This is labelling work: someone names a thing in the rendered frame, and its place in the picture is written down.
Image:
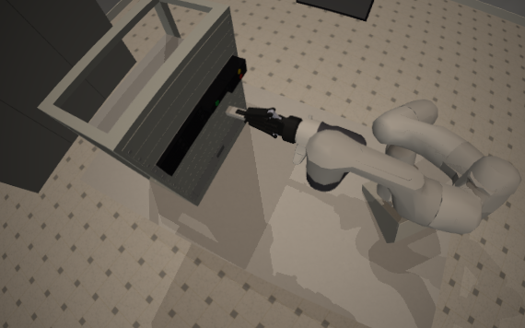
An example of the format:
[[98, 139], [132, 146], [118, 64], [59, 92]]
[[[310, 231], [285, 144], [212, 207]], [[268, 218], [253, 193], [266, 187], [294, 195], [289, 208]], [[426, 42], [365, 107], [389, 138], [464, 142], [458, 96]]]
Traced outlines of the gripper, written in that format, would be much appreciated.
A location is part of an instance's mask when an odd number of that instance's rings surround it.
[[301, 118], [292, 115], [287, 118], [282, 115], [277, 115], [275, 108], [265, 109], [249, 107], [247, 110], [243, 110], [233, 106], [228, 106], [226, 114], [241, 119], [245, 123], [249, 123], [250, 126], [267, 133], [273, 138], [277, 138], [277, 136], [280, 135], [284, 141], [291, 144], [296, 143], [296, 132], [302, 121]]

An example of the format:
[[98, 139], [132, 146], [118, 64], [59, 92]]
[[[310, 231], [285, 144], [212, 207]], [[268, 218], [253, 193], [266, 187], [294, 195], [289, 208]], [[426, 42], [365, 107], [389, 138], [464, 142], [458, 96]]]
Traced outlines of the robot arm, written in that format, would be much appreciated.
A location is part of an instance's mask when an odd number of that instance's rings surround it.
[[[387, 145], [385, 154], [368, 147], [362, 135], [312, 117], [297, 128], [293, 157], [296, 165], [307, 157], [312, 188], [329, 192], [352, 172], [376, 182], [377, 194], [401, 217], [424, 227], [471, 233], [521, 182], [507, 160], [485, 157], [446, 127], [433, 125], [438, 108], [431, 100], [408, 102], [373, 122], [373, 135]], [[416, 153], [446, 173], [453, 186], [423, 175], [414, 165]]]

